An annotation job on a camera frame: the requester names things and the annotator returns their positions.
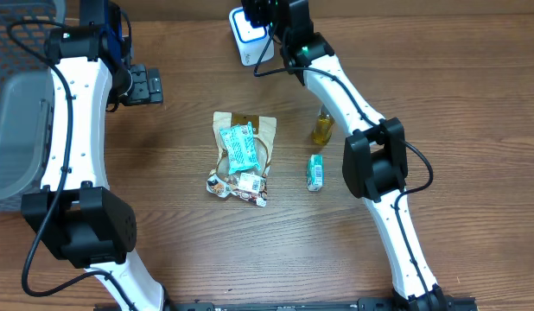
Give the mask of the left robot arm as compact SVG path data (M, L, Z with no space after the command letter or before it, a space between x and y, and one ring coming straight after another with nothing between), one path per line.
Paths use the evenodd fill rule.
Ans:
M38 59L50 70L54 111L48 161L22 215L59 260L95 277L119 310L166 310L166 289L136 249L132 207L111 190L105 170L105 118L120 106L160 104L160 74L131 61L130 19L109 0L84 1L79 24L51 22Z

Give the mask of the teal small carton box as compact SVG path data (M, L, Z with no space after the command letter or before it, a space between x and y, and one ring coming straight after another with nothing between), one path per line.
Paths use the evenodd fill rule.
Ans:
M311 155L307 166L307 189L310 192L321 190L324 185L324 164L320 154Z

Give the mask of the brown Pantree snack packet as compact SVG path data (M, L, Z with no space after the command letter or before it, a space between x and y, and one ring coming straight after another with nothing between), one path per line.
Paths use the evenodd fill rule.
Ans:
M264 178L268 176L275 135L277 133L277 119L275 117L223 111L216 111L213 114L213 134L218 148L218 160L216 167L211 170L210 175L217 174L221 178L226 178L229 175L227 151L219 132L235 125L246 125L248 123L252 125L260 169L250 169L247 170L247 173L260 175Z

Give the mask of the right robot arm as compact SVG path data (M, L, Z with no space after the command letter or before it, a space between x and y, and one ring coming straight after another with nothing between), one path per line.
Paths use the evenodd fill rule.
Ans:
M245 19L281 42L282 72L294 74L328 109L346 135L342 174L371 214L388 257L397 310L445 310L448 302L431 272L409 213L406 141L398 118L385 118L344 73L334 49L314 30L308 2L243 0Z

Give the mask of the brown white snack wrapper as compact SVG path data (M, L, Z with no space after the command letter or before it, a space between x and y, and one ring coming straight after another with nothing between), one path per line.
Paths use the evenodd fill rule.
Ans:
M207 179L206 190L225 199L235 196L256 206L266 207L268 173L256 169L230 174L228 169L213 171Z

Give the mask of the teal white snack packet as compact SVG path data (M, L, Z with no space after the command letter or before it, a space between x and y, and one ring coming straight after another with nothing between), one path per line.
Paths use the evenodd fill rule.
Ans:
M251 168L261 168L251 122L221 129L219 133L227 150L230 175Z

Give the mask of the clear plastic container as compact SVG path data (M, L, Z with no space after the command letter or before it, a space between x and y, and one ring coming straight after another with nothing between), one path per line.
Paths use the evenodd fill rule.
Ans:
M312 131L313 141L321 146L326 145L332 136L334 123L333 116L328 111L328 108L323 105L315 120L315 127Z

